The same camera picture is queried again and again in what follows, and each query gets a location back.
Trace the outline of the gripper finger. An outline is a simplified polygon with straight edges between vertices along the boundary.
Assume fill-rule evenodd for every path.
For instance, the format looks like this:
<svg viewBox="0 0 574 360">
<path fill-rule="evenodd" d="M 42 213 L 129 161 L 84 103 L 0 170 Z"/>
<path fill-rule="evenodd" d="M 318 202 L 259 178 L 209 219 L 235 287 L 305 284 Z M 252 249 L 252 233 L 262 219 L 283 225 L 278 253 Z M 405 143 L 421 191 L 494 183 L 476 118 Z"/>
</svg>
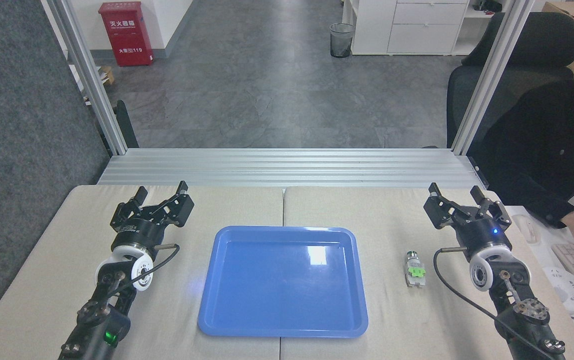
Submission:
<svg viewBox="0 0 574 360">
<path fill-rule="evenodd" d="M 501 201 L 494 201 L 486 197 L 478 186 L 473 186 L 470 194 L 479 206 L 473 219 L 491 219 L 502 229 L 507 229 L 512 224 L 512 220 Z"/>
<path fill-rule="evenodd" d="M 140 186 L 136 194 L 129 199 L 126 203 L 121 202 L 118 204 L 117 209 L 110 221 L 111 226 L 120 226 L 132 215 L 137 215 L 141 212 L 141 205 L 143 205 L 148 192 L 144 186 Z"/>
<path fill-rule="evenodd" d="M 446 199 L 442 196 L 437 183 L 431 183 L 428 191 L 429 197 L 423 208 L 434 228 L 440 230 L 447 226 L 461 225 L 471 221 L 471 208 Z"/>
<path fill-rule="evenodd" d="M 171 198 L 158 205 L 143 208 L 144 219 L 156 224 L 172 224 L 178 228 L 184 227 L 194 208 L 194 202 L 187 191 L 188 185 L 181 181 Z"/>
</svg>

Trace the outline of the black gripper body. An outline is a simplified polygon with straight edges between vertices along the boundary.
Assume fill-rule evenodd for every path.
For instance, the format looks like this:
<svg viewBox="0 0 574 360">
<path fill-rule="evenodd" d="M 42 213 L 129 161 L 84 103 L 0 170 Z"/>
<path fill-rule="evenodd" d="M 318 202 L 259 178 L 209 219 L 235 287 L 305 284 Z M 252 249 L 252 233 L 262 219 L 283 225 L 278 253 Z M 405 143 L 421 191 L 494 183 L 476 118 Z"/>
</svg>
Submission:
<svg viewBox="0 0 574 360">
<path fill-rule="evenodd" d="M 496 221 L 476 219 L 459 225 L 459 244 L 467 248 L 465 256 L 472 256 L 491 246 L 504 245 L 511 250 L 511 242 Z"/>
<path fill-rule="evenodd" d="M 142 218 L 111 220 L 111 227 L 117 235 L 111 244 L 113 251 L 118 246 L 140 246 L 146 251 L 156 252 L 155 246 L 162 244 L 166 225 Z"/>
</svg>

